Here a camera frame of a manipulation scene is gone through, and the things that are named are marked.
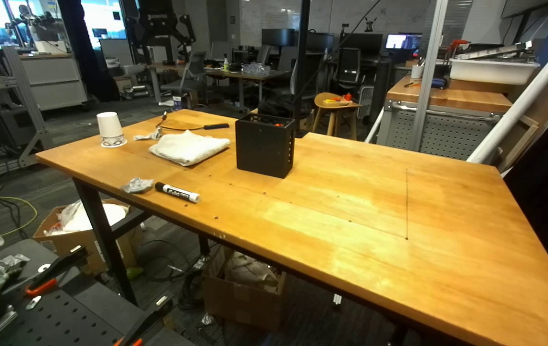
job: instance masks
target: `wire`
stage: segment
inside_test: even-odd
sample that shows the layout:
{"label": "wire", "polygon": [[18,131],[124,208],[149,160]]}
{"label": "wire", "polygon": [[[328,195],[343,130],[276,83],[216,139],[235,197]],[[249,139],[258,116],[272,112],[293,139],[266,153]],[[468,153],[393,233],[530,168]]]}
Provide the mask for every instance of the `wire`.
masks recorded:
{"label": "wire", "polygon": [[[18,208],[16,214],[14,214],[14,210],[10,208],[10,210],[12,210],[12,212],[10,212],[10,214],[12,214],[12,222],[16,224],[16,228],[10,229],[10,231],[7,231],[7,233],[0,233],[3,237],[10,237],[10,235],[14,235],[14,233],[22,233],[24,228],[32,226],[32,224],[39,218],[39,210],[37,210],[30,201],[26,201],[26,199],[0,197],[0,204],[3,204],[3,206],[12,204],[12,206]],[[20,210],[18,204],[26,204],[26,206],[33,212],[33,216],[32,216],[26,224],[22,224],[22,210]]]}
{"label": "wire", "polygon": [[355,30],[351,33],[345,33],[345,41],[341,41],[339,47],[345,47],[345,43],[351,39],[351,35],[357,33],[358,26],[362,26],[362,22],[376,10],[376,6],[380,6],[383,0],[378,0],[366,14],[362,20],[357,22]]}

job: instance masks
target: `black container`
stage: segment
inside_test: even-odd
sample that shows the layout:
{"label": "black container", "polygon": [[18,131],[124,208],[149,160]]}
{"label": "black container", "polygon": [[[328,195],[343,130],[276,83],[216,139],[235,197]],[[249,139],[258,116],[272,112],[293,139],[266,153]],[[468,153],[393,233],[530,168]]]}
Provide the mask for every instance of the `black container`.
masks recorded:
{"label": "black container", "polygon": [[295,120],[247,116],[237,122],[237,168],[287,178],[295,158]]}

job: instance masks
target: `stool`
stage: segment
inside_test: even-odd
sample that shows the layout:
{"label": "stool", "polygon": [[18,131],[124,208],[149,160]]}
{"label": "stool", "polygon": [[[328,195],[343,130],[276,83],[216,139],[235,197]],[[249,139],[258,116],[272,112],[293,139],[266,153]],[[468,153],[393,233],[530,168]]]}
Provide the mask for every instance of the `stool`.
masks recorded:
{"label": "stool", "polygon": [[360,105],[341,105],[343,97],[339,95],[333,95],[333,93],[320,93],[316,99],[314,99],[314,105],[316,105],[316,122],[312,126],[312,133],[316,133],[316,128],[320,124],[320,116],[322,116],[322,110],[330,112],[330,128],[328,128],[328,135],[333,137],[335,133],[335,126],[339,124],[337,116],[343,114],[343,112],[353,112],[353,120],[351,120],[351,126],[353,126],[353,139],[357,139],[357,112],[360,108]]}

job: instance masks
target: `cabinet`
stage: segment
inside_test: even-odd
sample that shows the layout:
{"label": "cabinet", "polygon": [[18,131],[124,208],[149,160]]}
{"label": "cabinet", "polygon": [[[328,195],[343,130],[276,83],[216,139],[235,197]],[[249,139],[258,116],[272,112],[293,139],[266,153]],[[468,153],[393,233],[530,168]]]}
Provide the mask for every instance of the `cabinet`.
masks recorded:
{"label": "cabinet", "polygon": [[22,56],[22,64],[41,112],[87,103],[74,56]]}

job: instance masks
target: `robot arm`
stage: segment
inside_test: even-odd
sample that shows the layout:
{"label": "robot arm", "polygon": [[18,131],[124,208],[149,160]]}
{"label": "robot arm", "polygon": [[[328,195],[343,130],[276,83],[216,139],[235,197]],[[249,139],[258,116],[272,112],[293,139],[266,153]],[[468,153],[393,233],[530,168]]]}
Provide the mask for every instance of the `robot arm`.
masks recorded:
{"label": "robot arm", "polygon": [[[157,43],[166,41],[166,45],[170,45],[170,39],[174,37],[182,45],[182,56],[185,60],[189,58],[189,51],[197,43],[195,28],[189,16],[182,16],[178,20],[174,3],[164,3],[164,5],[143,3],[141,22],[147,41],[157,41]],[[187,28],[187,35],[180,31],[178,28],[180,24]]]}

